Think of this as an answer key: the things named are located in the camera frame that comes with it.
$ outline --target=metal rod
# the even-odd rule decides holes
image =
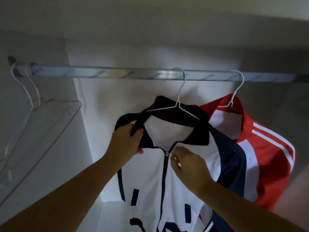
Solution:
[[[142,69],[114,67],[82,67],[82,66],[41,66],[18,64],[16,66],[21,76],[26,76],[31,70],[33,76],[39,77],[69,77],[69,78],[118,78],[118,79],[156,79],[182,80],[183,73],[173,69]],[[197,81],[239,81],[239,74],[231,71],[185,70],[187,80]],[[288,73],[244,72],[245,81],[252,82],[309,82],[305,75]]]

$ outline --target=person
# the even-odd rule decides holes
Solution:
[[[100,160],[2,224],[0,231],[76,231],[107,182],[134,154],[143,153],[138,148],[143,130],[131,137],[132,126],[118,128]],[[204,159],[184,147],[174,149],[171,165],[183,184],[235,232],[304,231],[216,183]]]

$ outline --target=person's right arm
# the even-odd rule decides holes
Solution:
[[[218,213],[235,232],[305,231],[215,182],[204,159],[187,148],[175,148],[171,165],[183,184]]]

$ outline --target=person's left arm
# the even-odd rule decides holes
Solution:
[[[0,226],[0,231],[75,232],[107,182],[137,152],[143,130],[132,137],[132,124],[112,135],[105,155],[71,180]]]

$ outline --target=red and white jacket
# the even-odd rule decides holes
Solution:
[[[295,162],[295,148],[284,137],[248,116],[232,94],[202,105],[209,123],[242,147],[247,158],[244,198],[272,211],[288,183]]]

